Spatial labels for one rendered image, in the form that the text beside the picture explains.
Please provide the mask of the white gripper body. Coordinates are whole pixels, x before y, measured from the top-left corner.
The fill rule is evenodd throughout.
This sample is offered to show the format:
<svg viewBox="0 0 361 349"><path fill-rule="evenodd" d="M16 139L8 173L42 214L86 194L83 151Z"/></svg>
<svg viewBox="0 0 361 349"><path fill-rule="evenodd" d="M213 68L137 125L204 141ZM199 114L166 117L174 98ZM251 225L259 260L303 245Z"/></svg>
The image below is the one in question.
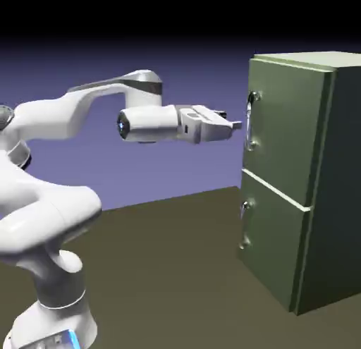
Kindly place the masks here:
<svg viewBox="0 0 361 349"><path fill-rule="evenodd" d="M232 123L228 119L214 120L214 109L202 105L192 105L200 127L200 141L212 142L227 140L232 136Z"/></svg>

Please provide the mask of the short green cabinet door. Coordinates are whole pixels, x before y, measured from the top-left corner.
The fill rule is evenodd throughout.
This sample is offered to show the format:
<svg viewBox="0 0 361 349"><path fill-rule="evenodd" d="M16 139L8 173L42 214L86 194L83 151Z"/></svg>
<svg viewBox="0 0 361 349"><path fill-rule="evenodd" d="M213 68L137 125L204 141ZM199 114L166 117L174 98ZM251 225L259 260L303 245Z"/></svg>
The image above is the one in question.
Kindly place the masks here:
<svg viewBox="0 0 361 349"><path fill-rule="evenodd" d="M239 251L243 264L292 312L298 291L302 234L311 207L304 207L247 169L242 170L241 204L251 200L246 214L250 245Z"/></svg>

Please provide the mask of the green cabinet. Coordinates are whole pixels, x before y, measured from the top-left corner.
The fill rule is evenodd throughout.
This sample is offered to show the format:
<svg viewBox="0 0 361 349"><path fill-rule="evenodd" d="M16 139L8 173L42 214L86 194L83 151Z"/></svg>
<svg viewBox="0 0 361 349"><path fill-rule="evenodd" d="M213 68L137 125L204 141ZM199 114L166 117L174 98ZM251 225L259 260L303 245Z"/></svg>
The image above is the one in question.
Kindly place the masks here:
<svg viewBox="0 0 361 349"><path fill-rule="evenodd" d="M335 73L319 145L312 208L303 230L293 314L361 293L361 54L314 51L253 58Z"/></svg>

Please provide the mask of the tall green cabinet door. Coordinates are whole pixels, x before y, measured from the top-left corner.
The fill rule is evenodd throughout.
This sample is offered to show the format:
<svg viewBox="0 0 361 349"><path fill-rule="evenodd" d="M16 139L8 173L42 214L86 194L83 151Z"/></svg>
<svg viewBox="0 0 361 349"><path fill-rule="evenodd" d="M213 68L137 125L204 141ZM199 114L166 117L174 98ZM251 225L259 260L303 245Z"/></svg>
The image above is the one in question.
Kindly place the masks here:
<svg viewBox="0 0 361 349"><path fill-rule="evenodd" d="M252 108L254 149L243 154L251 171L304 207L311 205L335 73L326 66L250 60L248 89L261 93Z"/></svg>

